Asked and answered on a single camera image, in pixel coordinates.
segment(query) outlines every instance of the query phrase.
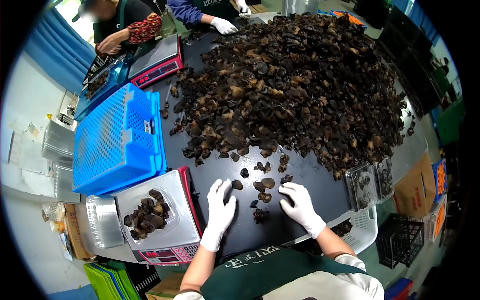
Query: blue sleeve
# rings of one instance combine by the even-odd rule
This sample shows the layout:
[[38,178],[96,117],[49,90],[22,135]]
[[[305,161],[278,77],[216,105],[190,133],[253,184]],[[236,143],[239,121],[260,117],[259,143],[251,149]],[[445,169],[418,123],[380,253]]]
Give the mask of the blue sleeve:
[[175,19],[183,24],[198,24],[204,15],[192,5],[192,0],[167,0],[167,4],[172,9]]

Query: hand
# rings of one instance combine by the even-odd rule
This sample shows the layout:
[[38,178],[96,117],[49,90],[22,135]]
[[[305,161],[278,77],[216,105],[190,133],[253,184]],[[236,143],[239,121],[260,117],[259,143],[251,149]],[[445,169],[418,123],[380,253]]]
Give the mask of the hand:
[[327,224],[313,209],[312,199],[310,194],[308,194],[308,190],[303,185],[287,182],[279,187],[278,191],[290,196],[295,203],[295,207],[291,207],[287,200],[282,199],[280,205],[285,213],[305,227],[310,236],[316,239]]
[[121,50],[121,46],[117,45],[115,48],[113,48],[111,51],[108,52],[109,55],[115,55]]
[[114,34],[107,36],[96,48],[103,53],[109,53],[115,49],[121,42],[128,40],[130,37],[128,29],[123,29]]
[[252,11],[248,7],[245,0],[237,0],[236,4],[240,10],[239,16],[242,19],[250,19],[252,17]]
[[232,182],[227,179],[222,183],[217,179],[210,188],[208,198],[208,225],[202,236],[200,244],[211,252],[217,252],[220,249],[220,241],[223,234],[232,223],[237,206],[237,199],[231,196],[228,203],[223,204],[225,194],[232,188]]
[[232,23],[217,17],[213,18],[211,25],[215,26],[218,32],[222,35],[231,35],[238,32],[238,29]]

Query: digital scale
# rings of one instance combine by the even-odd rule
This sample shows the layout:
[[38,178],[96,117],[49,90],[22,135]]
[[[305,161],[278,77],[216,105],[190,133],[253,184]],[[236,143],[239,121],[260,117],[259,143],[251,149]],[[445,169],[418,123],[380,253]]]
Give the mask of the digital scale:
[[[183,59],[180,49],[180,37],[172,35],[158,41],[155,47],[143,56],[133,57],[132,54],[127,53],[117,58],[113,63],[102,68],[88,83],[84,83],[74,119],[78,122],[83,121],[98,105],[127,82],[142,89],[182,70]],[[106,82],[86,99],[87,86],[105,72],[109,72]]]
[[[148,192],[157,189],[162,192],[169,205],[169,218],[164,229],[149,233],[146,239],[135,241],[130,227],[123,224],[123,218],[130,215]],[[201,232],[190,194],[190,174],[187,166],[172,170],[117,194],[120,223],[124,236],[137,261],[155,265],[188,264],[200,246]]]
[[130,82],[143,88],[183,69],[180,46],[178,35],[158,42],[155,48],[133,63],[129,73]]

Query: red patterned sleeve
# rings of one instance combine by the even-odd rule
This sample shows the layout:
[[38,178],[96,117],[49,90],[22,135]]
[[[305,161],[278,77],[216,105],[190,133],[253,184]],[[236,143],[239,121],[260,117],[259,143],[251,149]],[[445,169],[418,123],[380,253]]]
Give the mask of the red patterned sleeve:
[[128,32],[131,44],[141,44],[152,38],[160,31],[162,27],[162,17],[157,14],[149,15],[141,22],[135,22],[128,26]]

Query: barcode label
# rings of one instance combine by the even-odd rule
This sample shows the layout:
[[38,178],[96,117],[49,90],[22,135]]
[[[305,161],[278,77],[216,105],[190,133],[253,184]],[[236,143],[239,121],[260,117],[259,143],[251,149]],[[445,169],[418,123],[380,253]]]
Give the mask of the barcode label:
[[145,132],[148,133],[148,134],[152,134],[152,132],[150,130],[150,122],[149,121],[145,121]]

